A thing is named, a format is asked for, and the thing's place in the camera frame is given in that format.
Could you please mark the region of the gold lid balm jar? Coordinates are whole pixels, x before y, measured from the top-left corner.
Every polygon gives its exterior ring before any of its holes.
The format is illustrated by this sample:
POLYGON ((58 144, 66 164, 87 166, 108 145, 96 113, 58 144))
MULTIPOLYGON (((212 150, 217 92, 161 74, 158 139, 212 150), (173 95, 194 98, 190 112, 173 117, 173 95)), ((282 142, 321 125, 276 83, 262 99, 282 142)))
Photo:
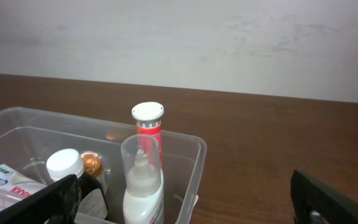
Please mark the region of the gold lid balm jar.
POLYGON ((97 152, 85 151, 81 153, 81 158, 85 171, 101 183, 103 192, 106 193, 109 185, 109 169, 102 162, 102 156, 97 152))

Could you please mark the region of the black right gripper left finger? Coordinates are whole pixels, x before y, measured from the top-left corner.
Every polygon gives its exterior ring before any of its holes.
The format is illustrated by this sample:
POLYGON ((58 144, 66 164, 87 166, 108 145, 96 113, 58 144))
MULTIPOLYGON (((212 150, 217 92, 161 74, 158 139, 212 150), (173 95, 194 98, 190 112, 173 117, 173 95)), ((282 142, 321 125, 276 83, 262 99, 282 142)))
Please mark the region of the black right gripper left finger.
POLYGON ((68 175, 0 211, 0 224, 73 224, 81 201, 76 175, 68 175))

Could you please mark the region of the white spray bottle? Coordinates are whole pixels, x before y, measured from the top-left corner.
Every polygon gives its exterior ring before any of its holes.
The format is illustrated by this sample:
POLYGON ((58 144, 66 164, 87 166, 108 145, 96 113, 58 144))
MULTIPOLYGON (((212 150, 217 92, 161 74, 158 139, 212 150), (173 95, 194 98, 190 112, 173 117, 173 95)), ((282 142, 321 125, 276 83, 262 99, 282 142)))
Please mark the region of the white spray bottle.
POLYGON ((159 143, 151 135, 136 134, 121 144, 126 179, 122 210, 124 222, 164 223, 164 179, 159 143))

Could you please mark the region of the orange tube white cap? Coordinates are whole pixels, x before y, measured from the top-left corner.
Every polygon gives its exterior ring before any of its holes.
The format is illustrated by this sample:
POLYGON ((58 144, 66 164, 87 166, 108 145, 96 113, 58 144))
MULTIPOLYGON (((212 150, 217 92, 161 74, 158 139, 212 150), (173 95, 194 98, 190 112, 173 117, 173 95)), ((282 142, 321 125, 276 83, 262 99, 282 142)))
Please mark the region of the orange tube white cap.
POLYGON ((159 161, 162 166, 162 116, 164 107, 154 101, 147 101, 135 105, 131 109, 135 119, 137 134, 148 134, 158 142, 159 161))

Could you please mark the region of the clear plastic container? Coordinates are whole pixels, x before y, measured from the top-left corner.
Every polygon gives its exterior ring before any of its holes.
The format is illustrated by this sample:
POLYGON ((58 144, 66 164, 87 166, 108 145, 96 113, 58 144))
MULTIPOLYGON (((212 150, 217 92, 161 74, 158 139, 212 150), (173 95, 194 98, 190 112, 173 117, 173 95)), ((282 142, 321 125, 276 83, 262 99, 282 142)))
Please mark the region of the clear plastic container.
MULTIPOLYGON (((108 181, 108 223, 124 223, 122 201, 126 179, 121 144, 136 127, 100 119, 29 108, 0 111, 0 165, 51 184, 45 163, 54 152, 73 148, 100 155, 108 181)), ((206 143, 199 137, 163 131, 164 222, 188 223, 206 159, 206 143)))

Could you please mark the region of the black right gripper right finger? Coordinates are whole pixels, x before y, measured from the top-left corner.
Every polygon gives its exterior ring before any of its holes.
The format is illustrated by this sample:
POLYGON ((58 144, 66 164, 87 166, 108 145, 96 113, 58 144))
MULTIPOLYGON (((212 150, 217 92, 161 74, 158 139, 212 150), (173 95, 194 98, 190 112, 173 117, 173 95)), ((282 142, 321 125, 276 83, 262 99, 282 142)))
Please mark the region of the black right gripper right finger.
POLYGON ((300 170, 290 180, 290 196, 296 224, 356 223, 358 203, 300 170))

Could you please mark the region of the white Panadol medicine box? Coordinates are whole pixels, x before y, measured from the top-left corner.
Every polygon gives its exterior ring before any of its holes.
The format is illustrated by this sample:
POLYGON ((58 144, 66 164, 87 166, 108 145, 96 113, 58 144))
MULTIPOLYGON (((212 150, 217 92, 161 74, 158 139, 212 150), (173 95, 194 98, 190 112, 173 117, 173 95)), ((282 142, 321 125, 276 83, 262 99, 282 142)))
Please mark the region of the white Panadol medicine box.
POLYGON ((44 188, 46 188, 45 184, 29 178, 5 164, 0 165, 1 190, 30 197, 44 188))

